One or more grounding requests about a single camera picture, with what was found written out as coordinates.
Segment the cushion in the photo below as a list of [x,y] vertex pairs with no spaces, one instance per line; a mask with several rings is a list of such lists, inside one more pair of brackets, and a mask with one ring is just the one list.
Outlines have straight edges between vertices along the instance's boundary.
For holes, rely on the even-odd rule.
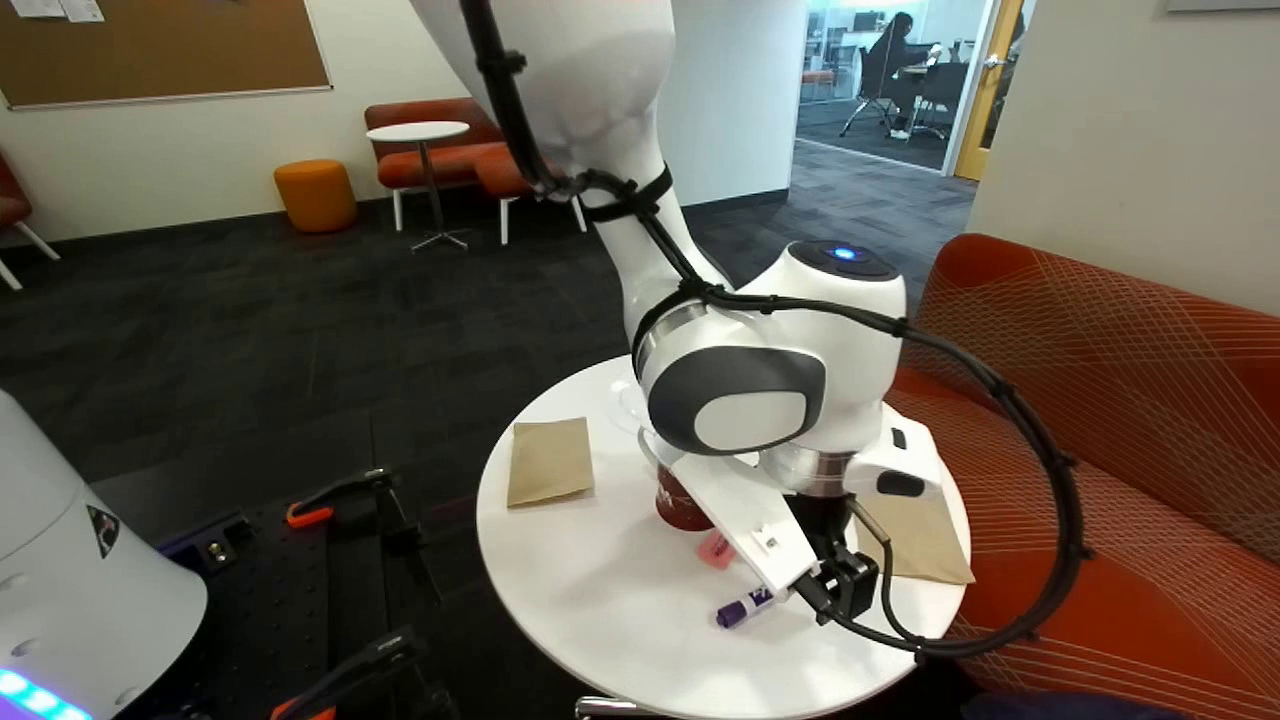
[[959,235],[919,325],[997,364],[1072,455],[1280,566],[1280,316]]
[[[1055,522],[1023,440],[970,395],[903,367],[887,395],[932,427],[970,522],[954,634],[1026,607],[1048,576]],[[1036,639],[967,661],[989,688],[1089,688],[1193,715],[1280,715],[1280,567],[1137,484],[1076,467],[1089,560]]]
[[524,172],[511,158],[511,150],[486,150],[481,161],[475,161],[475,175],[481,175],[481,187],[486,196],[524,196],[526,184],[524,184]]
[[[434,184],[475,184],[475,161],[486,158],[491,150],[509,150],[509,145],[486,142],[486,145],[434,145],[434,150],[428,150]],[[425,175],[425,161],[415,150],[397,150],[377,161],[377,182],[382,187],[420,187],[428,175]]]

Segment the wire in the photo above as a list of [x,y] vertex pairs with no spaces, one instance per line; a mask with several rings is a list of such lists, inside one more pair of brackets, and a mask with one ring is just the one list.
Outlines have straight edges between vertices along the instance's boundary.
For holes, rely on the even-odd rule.
[[1072,479],[1072,461],[1063,452],[1055,452],[1052,436],[1038,427],[1031,407],[1014,395],[1014,387],[997,367],[989,367],[970,351],[962,351],[925,330],[912,330],[908,321],[892,321],[892,316],[864,311],[864,307],[842,307],[842,303],[822,303],[822,301],[802,301],[802,295],[727,295],[727,291],[706,291],[698,301],[713,307],[764,311],[764,316],[768,311],[831,311],[831,316],[857,321],[864,330],[903,335],[912,344],[945,351],[970,379],[982,386],[982,392],[1000,404],[1000,414],[1011,422],[1011,427],[1031,446],[1031,452],[1048,478],[1052,510],[1055,510],[1055,560],[1052,560],[1052,573],[1048,573],[1036,606],[1026,606],[1014,621],[1009,621],[1005,630],[977,635],[977,639],[916,635],[912,630],[901,625],[901,618],[892,607],[892,541],[882,534],[873,534],[875,544],[882,547],[879,607],[882,607],[882,621],[892,625],[895,635],[864,630],[857,621],[836,621],[840,630],[867,635],[867,639],[879,639],[879,646],[892,646],[892,647],[903,647],[903,654],[916,654],[916,658],[962,661],[962,658],[997,654],[1011,639],[1031,635],[1067,602],[1076,573],[1078,573],[1078,556],[1085,556],[1085,511],[1078,511],[1078,494]]
[[517,90],[517,74],[524,74],[526,59],[503,50],[503,36],[486,0],[461,0],[461,14],[475,50],[475,69],[481,69],[491,117],[503,129],[503,142],[511,150],[519,175],[537,193],[564,193],[566,182],[545,164],[545,154],[537,150],[532,125]]

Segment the blue light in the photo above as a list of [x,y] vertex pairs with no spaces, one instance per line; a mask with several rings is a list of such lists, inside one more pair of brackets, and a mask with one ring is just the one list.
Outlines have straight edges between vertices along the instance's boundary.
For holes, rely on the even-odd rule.
[[48,688],[30,688],[21,706],[25,706],[27,713],[36,713],[36,715],[48,715],[48,713],[54,713],[64,701],[54,701]]
[[64,706],[54,691],[25,679],[21,671],[0,667],[0,701],[40,720],[92,720],[82,709]]
[[25,679],[25,677],[15,677],[15,671],[0,671],[0,697],[21,697],[21,691],[27,691],[30,683]]

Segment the bulletin board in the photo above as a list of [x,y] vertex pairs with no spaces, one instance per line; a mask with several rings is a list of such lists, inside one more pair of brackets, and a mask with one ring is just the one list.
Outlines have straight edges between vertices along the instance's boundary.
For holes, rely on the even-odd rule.
[[21,103],[323,90],[305,0],[99,0],[99,26],[0,0],[0,90]]

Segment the doorway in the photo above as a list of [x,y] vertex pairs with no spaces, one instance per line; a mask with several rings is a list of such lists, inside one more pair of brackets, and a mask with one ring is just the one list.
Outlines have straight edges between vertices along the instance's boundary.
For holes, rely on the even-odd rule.
[[962,142],[954,154],[954,175],[982,182],[990,145],[1000,136],[1005,101],[1023,56],[1023,34],[1031,26],[1036,0],[997,0],[990,41],[982,51],[982,69],[970,90]]
[[797,136],[938,172],[990,0],[809,0]]

